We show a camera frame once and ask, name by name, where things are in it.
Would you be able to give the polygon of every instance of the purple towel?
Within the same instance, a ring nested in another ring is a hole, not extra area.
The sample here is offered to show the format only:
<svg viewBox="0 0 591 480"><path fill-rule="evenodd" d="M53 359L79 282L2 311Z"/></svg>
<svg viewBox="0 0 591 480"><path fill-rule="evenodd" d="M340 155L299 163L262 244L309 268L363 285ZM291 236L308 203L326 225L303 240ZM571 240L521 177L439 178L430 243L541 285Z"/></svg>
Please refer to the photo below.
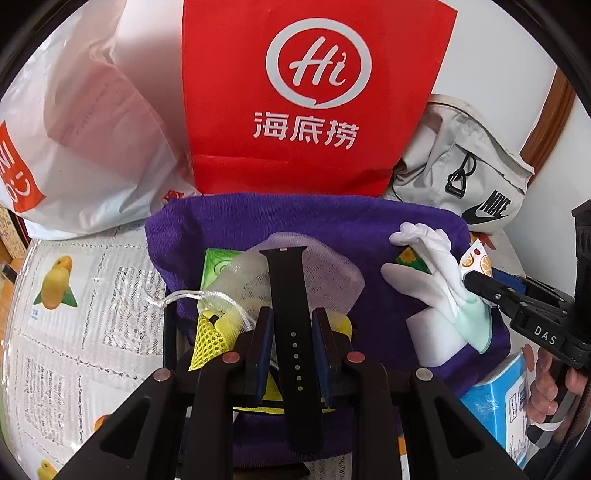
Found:
<svg viewBox="0 0 591 480"><path fill-rule="evenodd" d="M355 263L365 289L349 312L353 347L386 368L409 372L418 367L406 319L425 305L388 285L380 267L401 252L388 238L403 222L442 228L459 259L470 245L466 222L452 212L410 203L360 196L228 194L177 200L146 222L148 250L171 291L200 288L206 248L247 250L276 232L317 238ZM177 303L179 328L194 339L196 304ZM479 355L466 345L432 370L459 397L493 370L508 354L509 333L500 314L493 315L492 342ZM314 458L342 455L352 449L348 410L323 415L324 449ZM289 450L282 417L241 414L235 423L236 466L282 465L304 458Z"/></svg>

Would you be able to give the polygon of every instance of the white drawstring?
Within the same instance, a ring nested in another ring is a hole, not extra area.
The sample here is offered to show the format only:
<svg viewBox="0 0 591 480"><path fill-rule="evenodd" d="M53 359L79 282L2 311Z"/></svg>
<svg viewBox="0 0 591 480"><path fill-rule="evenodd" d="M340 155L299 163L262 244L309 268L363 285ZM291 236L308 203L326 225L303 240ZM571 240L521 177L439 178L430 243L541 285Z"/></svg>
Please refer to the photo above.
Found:
<svg viewBox="0 0 591 480"><path fill-rule="evenodd" d="M193 300L207 300L207 299L221 299L223 301L228 302L232 305L238 313L242 316L242 319L245 322L245 330L253 330L256 324L256 321L248 314L248 312L242 308L242 306L236 302L233 298L226 295L224 292L221 291L209 291L209 290L177 290L172 292L167 297L163 299L155 299L154 297L147 295L145 296L146 301L150 305L154 305L159 309L163 309L166 305L171 304L174 301L180 299L193 299Z"/></svg>

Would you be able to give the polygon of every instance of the screw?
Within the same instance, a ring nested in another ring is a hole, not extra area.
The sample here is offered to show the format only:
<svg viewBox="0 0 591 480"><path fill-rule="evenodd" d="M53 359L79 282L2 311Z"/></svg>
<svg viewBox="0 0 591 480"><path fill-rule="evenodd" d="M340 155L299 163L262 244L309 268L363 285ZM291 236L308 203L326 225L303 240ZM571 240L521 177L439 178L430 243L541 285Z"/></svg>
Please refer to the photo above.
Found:
<svg viewBox="0 0 591 480"><path fill-rule="evenodd" d="M415 374L419 380L423 380L424 382L428 382L429 380L433 379L433 372L431 372L428 368L419 368Z"/></svg>
<svg viewBox="0 0 591 480"><path fill-rule="evenodd" d="M159 368L154 372L156 382L166 382L169 378L170 370L168 368Z"/></svg>
<svg viewBox="0 0 591 480"><path fill-rule="evenodd" d="M222 360L225 364L235 364L240 360L240 354L238 352L226 352L222 355Z"/></svg>
<svg viewBox="0 0 591 480"><path fill-rule="evenodd" d="M355 350L352 350L349 353L347 353L347 360L352 364L360 364L365 360L365 355L361 352L356 352Z"/></svg>

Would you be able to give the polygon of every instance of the nike swoosh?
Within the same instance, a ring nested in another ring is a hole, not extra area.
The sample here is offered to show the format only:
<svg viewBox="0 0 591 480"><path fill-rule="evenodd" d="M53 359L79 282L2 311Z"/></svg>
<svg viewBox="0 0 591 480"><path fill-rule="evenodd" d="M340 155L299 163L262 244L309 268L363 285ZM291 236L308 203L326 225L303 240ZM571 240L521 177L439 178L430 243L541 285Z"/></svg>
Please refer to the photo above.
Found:
<svg viewBox="0 0 591 480"><path fill-rule="evenodd" d="M500 215L500 216L488 216L488 217L479 217L476 214L476 211L482 206L476 205L472 208L468 208L464 213L462 213L462 218L466 221L468 225L478 225L479 223L490 222L492 220L500 220L505 218L508 215Z"/></svg>

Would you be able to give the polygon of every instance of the red paper bag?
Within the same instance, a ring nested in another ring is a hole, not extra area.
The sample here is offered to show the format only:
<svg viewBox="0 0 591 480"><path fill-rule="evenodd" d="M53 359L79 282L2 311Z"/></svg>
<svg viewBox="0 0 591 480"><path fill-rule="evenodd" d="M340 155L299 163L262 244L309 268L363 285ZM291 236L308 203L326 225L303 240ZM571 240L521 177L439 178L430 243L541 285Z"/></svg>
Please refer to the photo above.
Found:
<svg viewBox="0 0 591 480"><path fill-rule="evenodd" d="M199 190L382 194L455 17L436 0L185 0Z"/></svg>

